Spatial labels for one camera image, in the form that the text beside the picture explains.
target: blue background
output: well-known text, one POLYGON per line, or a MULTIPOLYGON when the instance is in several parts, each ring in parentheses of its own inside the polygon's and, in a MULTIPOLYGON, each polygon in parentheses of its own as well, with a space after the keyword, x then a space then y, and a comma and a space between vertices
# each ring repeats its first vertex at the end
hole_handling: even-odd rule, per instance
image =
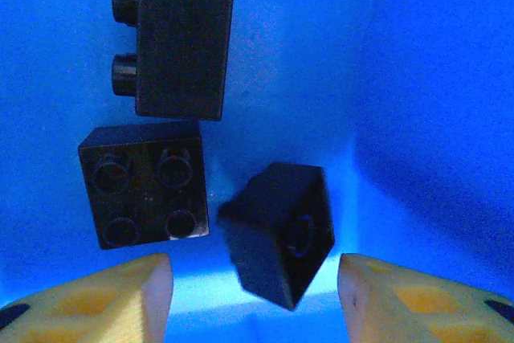
POLYGON ((0 0, 0 305, 152 252, 167 341, 346 341, 340 253, 514 297, 514 0, 235 0, 223 119, 202 122, 211 235, 98 248, 77 145, 137 117, 110 0, 0 0), (327 170, 337 244, 297 311, 243 292, 214 220, 271 161, 327 170))

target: lego brick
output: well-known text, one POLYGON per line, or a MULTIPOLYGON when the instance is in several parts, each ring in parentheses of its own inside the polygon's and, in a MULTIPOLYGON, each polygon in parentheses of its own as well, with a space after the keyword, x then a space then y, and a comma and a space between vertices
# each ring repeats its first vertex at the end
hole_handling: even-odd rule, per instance
POLYGON ((335 242, 321 168, 273 163, 218 213, 242 287, 295 309, 335 242))
POLYGON ((149 255, 8 304, 0 341, 161 343, 172 293, 168 256, 149 255))
POLYGON ((197 122, 98 128, 79 156, 101 248, 209 234, 197 122))
POLYGON ((493 292, 356 254, 337 287, 351 343, 514 341, 512 302, 493 292))
POLYGON ((112 0, 137 28, 137 54, 117 55, 115 94, 142 116, 221 120, 234 0, 112 0))

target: black dot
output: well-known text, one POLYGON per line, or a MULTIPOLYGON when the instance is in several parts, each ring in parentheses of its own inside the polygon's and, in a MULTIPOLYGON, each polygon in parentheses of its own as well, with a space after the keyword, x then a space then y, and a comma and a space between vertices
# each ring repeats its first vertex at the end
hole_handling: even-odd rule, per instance
POLYGON ((141 232, 139 226, 130 218, 113 219, 105 227, 105 240, 112 247, 129 247, 137 243, 141 232))
POLYGON ((30 309, 29 304, 16 304, 0 309, 0 331, 30 309))
POLYGON ((514 307, 496 300, 486 300, 484 303, 514 325, 514 307))
POLYGON ((166 219, 165 230, 169 237, 183 239, 196 229, 196 220, 188 210, 176 210, 166 219))
POLYGON ((157 167, 157 176, 167 188, 180 189, 189 184, 193 170, 185 158, 171 156, 161 160, 157 167))

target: black lego brick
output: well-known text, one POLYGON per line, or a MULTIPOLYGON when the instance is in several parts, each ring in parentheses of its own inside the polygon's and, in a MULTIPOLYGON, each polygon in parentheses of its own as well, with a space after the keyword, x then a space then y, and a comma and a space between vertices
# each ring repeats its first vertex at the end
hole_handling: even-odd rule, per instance
POLYGON ((113 0, 137 28, 136 90, 115 86, 122 64, 115 93, 133 94, 138 115, 221 120, 233 1, 113 0))
POLYGON ((243 288, 295 309, 335 239, 324 171, 273 163, 218 212, 243 288))
POLYGON ((79 156, 101 248, 209 234, 197 122, 97 128, 79 156))

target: yellow plastic piece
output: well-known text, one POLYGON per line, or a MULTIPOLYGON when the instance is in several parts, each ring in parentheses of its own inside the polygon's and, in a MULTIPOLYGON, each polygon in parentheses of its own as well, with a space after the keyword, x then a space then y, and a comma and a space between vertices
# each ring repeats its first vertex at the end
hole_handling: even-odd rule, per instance
POLYGON ((363 255, 342 255, 337 281, 350 343, 509 343, 514 325, 492 292, 363 255))
POLYGON ((172 292, 168 256, 149 255, 9 304, 31 308, 0 342, 161 343, 172 292))

